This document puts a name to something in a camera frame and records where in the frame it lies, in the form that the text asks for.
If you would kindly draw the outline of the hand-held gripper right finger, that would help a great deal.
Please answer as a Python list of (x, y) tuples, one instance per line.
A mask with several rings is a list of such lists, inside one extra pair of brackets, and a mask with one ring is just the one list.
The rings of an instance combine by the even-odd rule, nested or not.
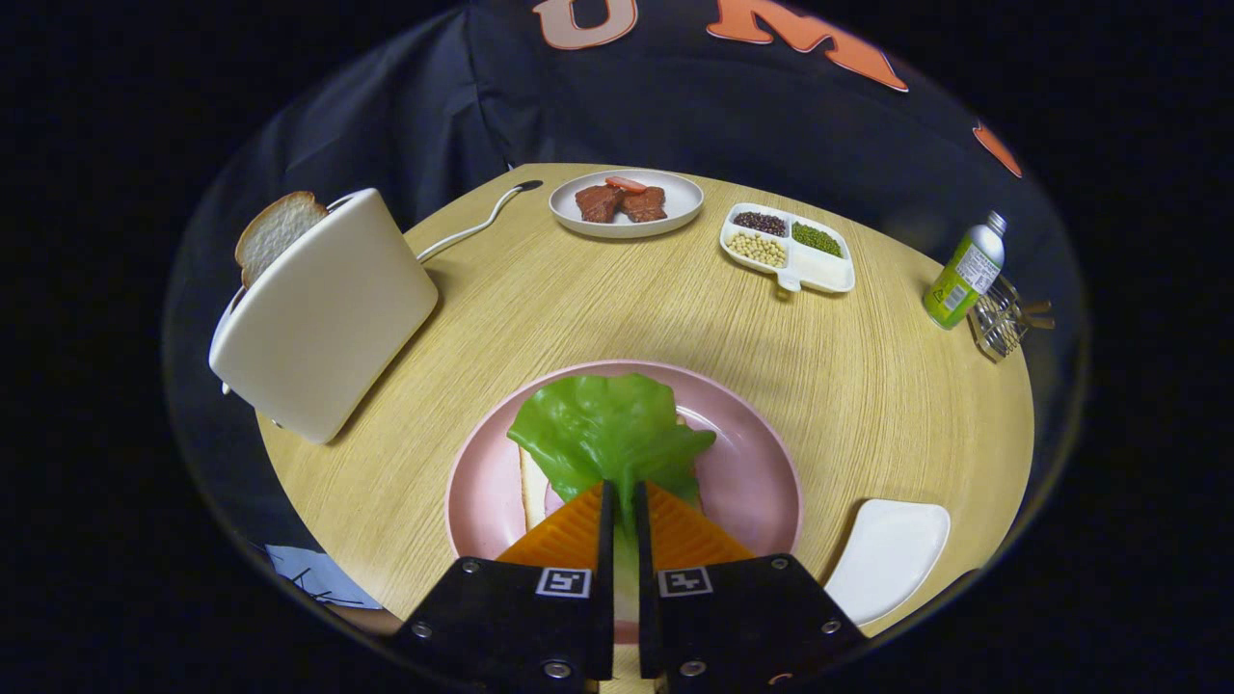
[(869, 640), (789, 553), (754, 556), (656, 484), (636, 485), (639, 667), (656, 693), (807, 693)]

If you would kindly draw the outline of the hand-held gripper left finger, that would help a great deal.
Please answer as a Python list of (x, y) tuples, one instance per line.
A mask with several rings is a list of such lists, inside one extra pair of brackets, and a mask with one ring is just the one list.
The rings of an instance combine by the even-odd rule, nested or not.
[(499, 559), (458, 558), (392, 637), (454, 693), (595, 693), (615, 651), (616, 491), (578, 494)]

